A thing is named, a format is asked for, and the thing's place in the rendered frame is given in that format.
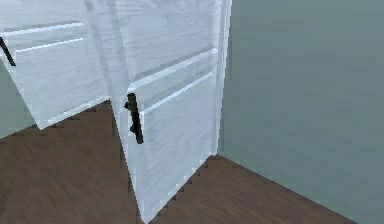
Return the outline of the white panelled room door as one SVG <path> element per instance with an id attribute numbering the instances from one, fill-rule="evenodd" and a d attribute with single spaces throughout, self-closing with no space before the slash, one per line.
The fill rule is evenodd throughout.
<path id="1" fill-rule="evenodd" d="M 231 3 L 85 0 L 143 224 L 217 152 Z M 143 144 L 130 131 L 129 93 Z"/>
<path id="2" fill-rule="evenodd" d="M 108 99 L 85 0 L 0 0 L 0 61 L 36 125 L 49 127 Z"/>

